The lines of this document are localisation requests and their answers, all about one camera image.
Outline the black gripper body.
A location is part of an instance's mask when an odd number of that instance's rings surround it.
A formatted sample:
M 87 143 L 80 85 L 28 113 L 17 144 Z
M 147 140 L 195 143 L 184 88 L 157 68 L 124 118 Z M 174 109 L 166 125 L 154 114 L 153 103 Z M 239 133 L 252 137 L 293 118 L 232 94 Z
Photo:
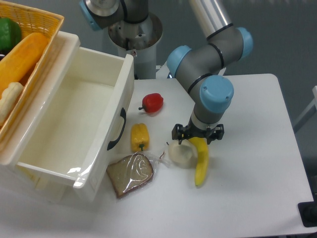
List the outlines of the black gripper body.
M 185 126 L 183 138 L 190 139 L 193 137 L 198 137 L 198 138 L 207 139 L 207 130 L 208 129 L 209 129 L 209 127 L 207 127 L 206 129 L 199 129 L 194 124 L 188 124 L 187 126 Z

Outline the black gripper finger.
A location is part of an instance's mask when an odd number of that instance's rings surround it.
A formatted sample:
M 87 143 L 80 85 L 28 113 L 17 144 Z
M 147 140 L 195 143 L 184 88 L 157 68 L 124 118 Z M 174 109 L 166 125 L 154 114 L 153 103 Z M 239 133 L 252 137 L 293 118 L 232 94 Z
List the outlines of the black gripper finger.
M 181 145 L 183 141 L 183 134 L 184 134 L 184 126 L 181 124 L 176 124 L 171 132 L 172 140 L 177 140 L 178 144 Z
M 221 140 L 224 136 L 224 125 L 223 124 L 218 124 L 215 128 L 213 129 L 208 129 L 207 130 L 207 145 L 210 145 L 211 142 L 215 140 Z

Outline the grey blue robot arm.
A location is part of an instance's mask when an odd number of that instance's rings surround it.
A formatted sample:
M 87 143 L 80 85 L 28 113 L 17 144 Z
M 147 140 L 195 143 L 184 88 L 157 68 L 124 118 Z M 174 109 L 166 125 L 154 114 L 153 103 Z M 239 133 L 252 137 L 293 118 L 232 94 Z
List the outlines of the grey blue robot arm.
M 172 139 L 199 137 L 210 143 L 224 135 L 219 121 L 234 94 L 232 83 L 219 72 L 249 55 L 253 38 L 245 28 L 233 25 L 221 1 L 192 0 L 190 6 L 207 44 L 196 50 L 180 46 L 167 58 L 170 75 L 195 103 L 188 124 L 176 124 Z M 118 52 L 134 57 L 135 78 L 154 77 L 162 23 L 149 11 L 148 1 L 82 0 L 80 8 L 92 29 L 107 29 Z

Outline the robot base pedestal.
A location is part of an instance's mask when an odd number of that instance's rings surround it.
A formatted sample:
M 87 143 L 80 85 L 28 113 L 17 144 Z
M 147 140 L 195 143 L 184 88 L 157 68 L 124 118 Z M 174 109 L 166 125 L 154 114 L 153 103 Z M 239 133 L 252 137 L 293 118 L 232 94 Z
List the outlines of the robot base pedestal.
M 154 79 L 157 66 L 157 44 L 162 38 L 162 23 L 153 13 L 141 23 L 117 22 L 108 27 L 108 35 L 118 56 L 134 58 L 136 79 Z

